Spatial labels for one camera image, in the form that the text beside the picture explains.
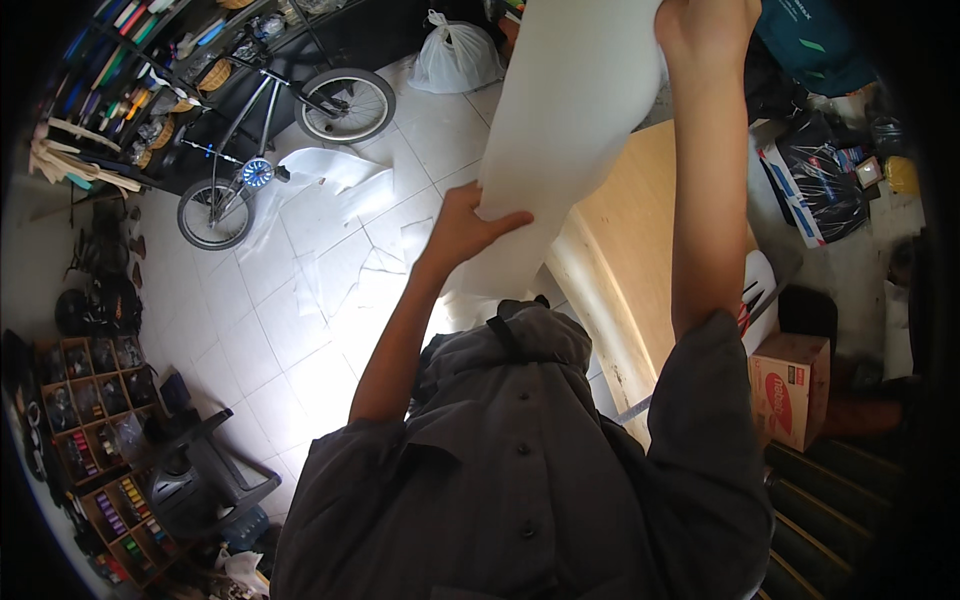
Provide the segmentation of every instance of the gray button-up shirt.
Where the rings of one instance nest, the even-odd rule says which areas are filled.
[[[529,305],[446,339],[406,422],[317,441],[272,598],[733,598],[766,565],[772,510],[733,318],[687,333],[651,402],[649,456],[599,417],[590,341]]]

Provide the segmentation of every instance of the person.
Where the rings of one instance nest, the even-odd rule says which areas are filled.
[[[745,598],[773,531],[735,315],[744,277],[743,64],[759,0],[665,0],[677,144],[672,322],[649,452],[601,418],[590,340],[541,303],[435,339],[447,276],[531,223],[446,193],[360,378],[316,440],[271,582],[290,598]],[[405,420],[408,409],[413,409]]]

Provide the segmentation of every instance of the hand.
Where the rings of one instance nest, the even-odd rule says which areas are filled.
[[[484,221],[474,212],[480,205],[480,193],[476,181],[447,190],[440,217],[419,264],[437,269],[446,277],[457,265],[476,256],[504,233],[534,222],[533,214],[525,210],[495,221]]]
[[[747,44],[760,17],[760,0],[664,0],[654,31],[671,82],[742,81]]]

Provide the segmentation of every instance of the cardboard box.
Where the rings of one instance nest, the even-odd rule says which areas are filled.
[[[803,452],[827,415],[829,338],[771,334],[750,357],[750,387],[758,436]]]

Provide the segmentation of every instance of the wooden board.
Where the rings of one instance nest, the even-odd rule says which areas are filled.
[[[618,412],[653,393],[674,346],[676,179],[673,121],[633,133],[606,182],[570,210],[546,256],[593,339]],[[748,230],[745,254],[755,248]],[[649,446],[645,413],[627,429]]]

